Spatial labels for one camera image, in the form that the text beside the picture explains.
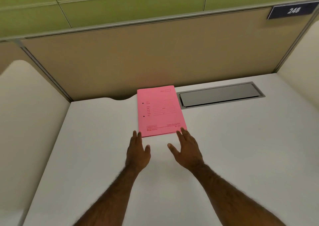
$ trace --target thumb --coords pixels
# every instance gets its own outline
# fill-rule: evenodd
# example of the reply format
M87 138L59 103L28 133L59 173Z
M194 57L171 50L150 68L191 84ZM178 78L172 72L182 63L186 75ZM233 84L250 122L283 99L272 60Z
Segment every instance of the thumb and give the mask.
M145 153L147 153L147 154L150 154L150 153L151 153L151 147L150 147L150 145L147 145L147 146L145 147Z
M176 159L177 156L179 155L179 151L172 144L167 144L167 147L169 148L169 150L172 152L173 156Z

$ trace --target number 248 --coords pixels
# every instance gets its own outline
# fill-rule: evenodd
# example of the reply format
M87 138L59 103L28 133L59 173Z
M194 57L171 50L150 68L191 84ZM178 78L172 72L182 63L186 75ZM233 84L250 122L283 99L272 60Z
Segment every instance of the number 248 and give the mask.
M298 8L291 8L288 12L288 14L292 14L292 13L298 13L300 11L301 7Z

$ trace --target hand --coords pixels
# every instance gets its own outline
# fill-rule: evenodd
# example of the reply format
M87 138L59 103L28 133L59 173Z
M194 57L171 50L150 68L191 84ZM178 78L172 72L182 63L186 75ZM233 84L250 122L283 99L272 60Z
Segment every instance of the hand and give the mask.
M150 162L151 158L151 147L147 145L145 150L142 145L142 133L133 131L133 136L130 140L130 145L126 152L125 166L132 166L137 169L137 172L141 172L147 164Z
M182 166L192 171L198 164L204 163L202 154L198 148L198 144L193 136L181 128L181 132L176 131L178 139L181 143L181 152L179 152L172 144L167 144L175 160Z

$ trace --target person's right arm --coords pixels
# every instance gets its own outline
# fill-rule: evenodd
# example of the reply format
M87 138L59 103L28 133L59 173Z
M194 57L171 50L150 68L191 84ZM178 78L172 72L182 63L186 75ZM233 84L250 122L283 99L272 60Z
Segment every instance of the person's right arm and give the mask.
M194 137L183 128L177 131L181 152L168 148L175 160L188 169L203 186L223 226L285 226L275 215L217 175L203 161Z

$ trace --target person's left hand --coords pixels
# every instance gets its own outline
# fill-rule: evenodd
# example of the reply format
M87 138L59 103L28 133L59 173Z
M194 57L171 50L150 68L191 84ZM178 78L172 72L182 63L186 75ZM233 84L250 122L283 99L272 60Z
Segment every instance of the person's left hand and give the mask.
M125 165L136 168L139 173L150 162L150 158L150 145L147 145L144 150L142 145L142 133L138 132L138 134L136 134L136 131L133 131L133 136L131 137L130 145L126 153Z

